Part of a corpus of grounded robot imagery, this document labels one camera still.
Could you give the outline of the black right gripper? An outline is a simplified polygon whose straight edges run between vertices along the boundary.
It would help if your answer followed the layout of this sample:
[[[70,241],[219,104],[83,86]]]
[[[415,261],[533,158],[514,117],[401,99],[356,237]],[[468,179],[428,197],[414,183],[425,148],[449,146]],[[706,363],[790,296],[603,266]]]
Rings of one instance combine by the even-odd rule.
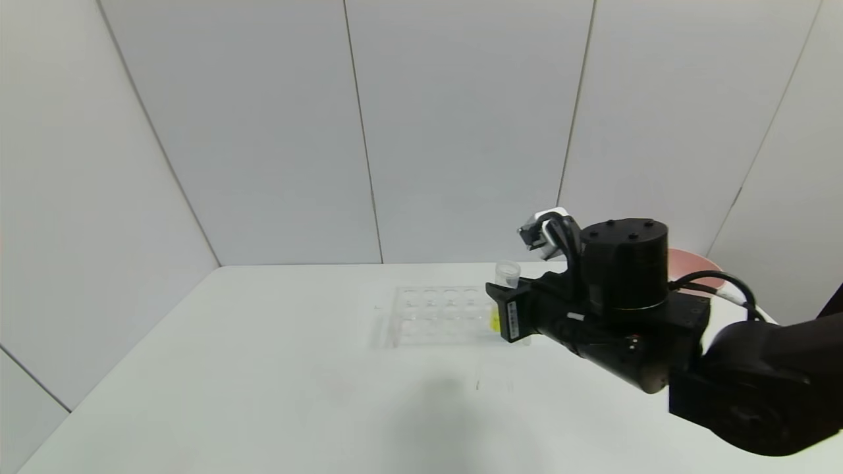
[[[485,291],[498,304],[498,332],[504,341],[543,335],[557,343],[584,343],[584,286],[576,272],[519,277],[514,288],[487,282]]]

